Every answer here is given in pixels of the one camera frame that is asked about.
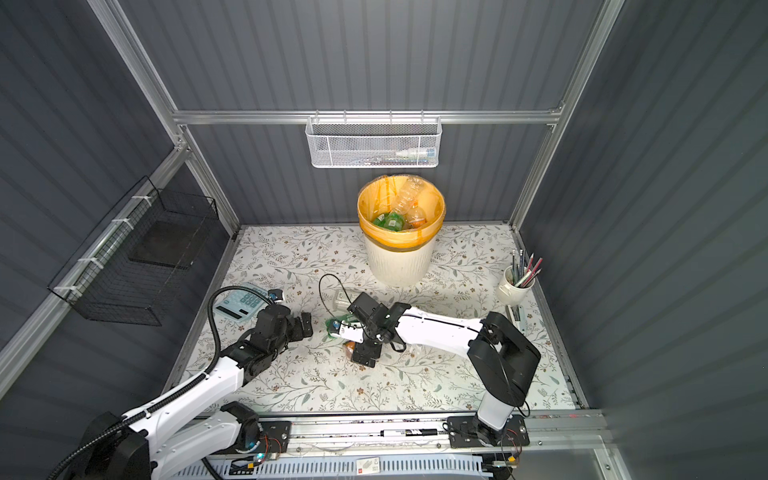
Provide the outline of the brown tea bottle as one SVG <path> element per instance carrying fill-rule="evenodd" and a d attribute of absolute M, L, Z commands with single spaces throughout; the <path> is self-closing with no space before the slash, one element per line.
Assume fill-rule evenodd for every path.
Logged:
<path fill-rule="evenodd" d="M 347 341 L 347 342 L 345 342 L 345 343 L 343 344 L 343 348 L 344 348 L 344 352 L 345 352 L 345 355 L 346 355 L 346 357 L 347 357 L 349 360 L 351 360 L 351 359 L 352 359 L 352 356 L 353 356 L 353 354 L 354 354 L 355 345 L 356 345 L 356 343 L 355 343 L 355 342 L 353 342 L 353 341 Z"/>

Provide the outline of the square clear bottle green label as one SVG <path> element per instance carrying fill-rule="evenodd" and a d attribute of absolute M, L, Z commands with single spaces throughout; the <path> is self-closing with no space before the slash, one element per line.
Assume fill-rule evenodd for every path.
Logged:
<path fill-rule="evenodd" d="M 338 291 L 333 298 L 333 310 L 336 312 L 347 312 L 350 305 L 351 300 L 348 296 L 344 292 Z"/>

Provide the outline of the green bottle yellow cap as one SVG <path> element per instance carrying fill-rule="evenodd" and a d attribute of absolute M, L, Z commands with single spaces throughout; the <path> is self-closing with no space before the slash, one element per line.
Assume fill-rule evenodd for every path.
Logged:
<path fill-rule="evenodd" d="M 397 212 L 387 212 L 377 215 L 373 221 L 373 225 L 385 230 L 400 232 L 405 228 L 405 218 Z"/>
<path fill-rule="evenodd" d="M 331 318 L 325 321 L 325 327 L 330 338 L 339 338 L 343 323 L 338 318 Z"/>

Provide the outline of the orange label crushed bottle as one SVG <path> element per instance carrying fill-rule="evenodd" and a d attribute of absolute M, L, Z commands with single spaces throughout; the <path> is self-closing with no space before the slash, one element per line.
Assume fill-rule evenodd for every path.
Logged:
<path fill-rule="evenodd" d="M 426 225 L 428 220 L 424 209 L 418 205 L 413 206 L 406 214 L 406 222 L 409 230 L 418 229 Z"/>

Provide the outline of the tall clear ribbed bottle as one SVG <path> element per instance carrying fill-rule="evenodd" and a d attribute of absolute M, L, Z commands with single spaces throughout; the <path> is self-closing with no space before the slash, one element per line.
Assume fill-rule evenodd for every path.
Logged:
<path fill-rule="evenodd" d="M 413 208 L 425 186 L 426 181 L 421 177 L 407 176 L 392 203 L 392 211 L 401 216 L 407 214 Z"/>

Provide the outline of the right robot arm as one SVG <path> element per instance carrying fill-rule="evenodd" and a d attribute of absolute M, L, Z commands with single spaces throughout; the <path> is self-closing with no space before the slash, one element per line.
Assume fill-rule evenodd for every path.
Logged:
<path fill-rule="evenodd" d="M 366 293 L 346 310 L 358 321 L 341 333 L 357 349 L 426 346 L 468 359 L 485 393 L 477 422 L 496 434 L 508 418 L 526 405 L 541 353 L 505 315 L 491 311 L 483 318 L 461 319 L 426 312 L 407 303 L 390 307 Z"/>

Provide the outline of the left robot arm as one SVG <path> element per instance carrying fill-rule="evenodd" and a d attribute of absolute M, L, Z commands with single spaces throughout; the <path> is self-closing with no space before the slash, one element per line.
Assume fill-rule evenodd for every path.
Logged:
<path fill-rule="evenodd" d="M 260 299 L 255 324 L 223 346 L 215 321 L 216 300 L 244 292 Z M 260 417 L 229 402 L 208 420 L 190 422 L 209 406 L 267 370 L 292 342 L 313 334 L 308 313 L 293 314 L 278 298 L 247 286 L 215 290 L 206 304 L 213 356 L 194 376 L 121 415 L 105 413 L 87 427 L 78 447 L 49 473 L 51 479 L 168 479 L 229 447 L 246 453 L 268 443 Z"/>

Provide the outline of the white ribbed trash bin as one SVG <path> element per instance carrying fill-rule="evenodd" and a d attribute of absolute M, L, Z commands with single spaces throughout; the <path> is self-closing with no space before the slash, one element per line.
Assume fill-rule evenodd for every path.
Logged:
<path fill-rule="evenodd" d="M 436 246 L 435 234 L 364 232 L 367 262 L 374 277 L 393 287 L 411 286 L 426 275 Z"/>

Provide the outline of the orange bin liner bag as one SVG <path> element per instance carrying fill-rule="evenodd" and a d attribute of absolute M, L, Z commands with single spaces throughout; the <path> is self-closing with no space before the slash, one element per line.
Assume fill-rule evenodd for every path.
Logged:
<path fill-rule="evenodd" d="M 357 213 L 360 228 L 374 243 L 392 250 L 418 249 L 432 240 L 440 231 L 446 216 L 446 202 L 442 193 L 429 181 L 416 196 L 414 202 L 420 207 L 426 223 L 415 229 L 394 232 L 374 224 L 374 219 L 389 213 L 400 190 L 409 175 L 380 176 L 366 184 L 357 198 Z"/>

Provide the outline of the teal calculator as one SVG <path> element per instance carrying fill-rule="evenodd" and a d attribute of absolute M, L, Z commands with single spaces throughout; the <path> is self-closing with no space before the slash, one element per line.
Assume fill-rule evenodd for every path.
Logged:
<path fill-rule="evenodd" d="M 213 306 L 217 321 L 248 324 L 255 318 L 257 312 L 266 306 L 262 297 L 269 296 L 267 290 L 249 282 L 242 283 L 241 287 L 247 288 L 247 291 L 230 290 L 217 296 Z"/>

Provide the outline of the white pencil cup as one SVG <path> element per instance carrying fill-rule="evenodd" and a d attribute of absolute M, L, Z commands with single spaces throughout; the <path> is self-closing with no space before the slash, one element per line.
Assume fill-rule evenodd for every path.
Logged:
<path fill-rule="evenodd" d="M 536 280 L 531 280 L 521 286 L 514 282 L 516 273 L 513 266 L 508 266 L 502 273 L 496 288 L 496 298 L 503 304 L 515 306 L 522 303 L 527 293 L 533 288 Z"/>

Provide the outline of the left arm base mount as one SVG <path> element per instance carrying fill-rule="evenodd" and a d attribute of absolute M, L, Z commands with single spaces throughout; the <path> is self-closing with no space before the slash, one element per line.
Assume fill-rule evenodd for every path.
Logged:
<path fill-rule="evenodd" d="M 253 424 L 242 427 L 235 443 L 227 448 L 216 451 L 215 455 L 286 453 L 290 442 L 292 426 L 293 424 L 290 421 L 261 420 L 259 425 Z"/>

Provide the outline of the black marker on rail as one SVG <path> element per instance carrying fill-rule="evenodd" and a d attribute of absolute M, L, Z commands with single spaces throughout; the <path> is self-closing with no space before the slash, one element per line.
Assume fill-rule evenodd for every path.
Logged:
<path fill-rule="evenodd" d="M 426 437 L 436 436 L 438 430 L 434 428 L 429 429 L 384 429 L 380 431 L 381 437 Z"/>

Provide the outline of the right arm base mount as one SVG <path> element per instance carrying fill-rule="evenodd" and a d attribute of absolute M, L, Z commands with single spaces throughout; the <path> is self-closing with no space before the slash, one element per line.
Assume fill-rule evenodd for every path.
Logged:
<path fill-rule="evenodd" d="M 487 426 L 476 416 L 450 416 L 442 427 L 452 448 L 526 447 L 530 444 L 521 415 L 510 416 L 500 430 Z"/>

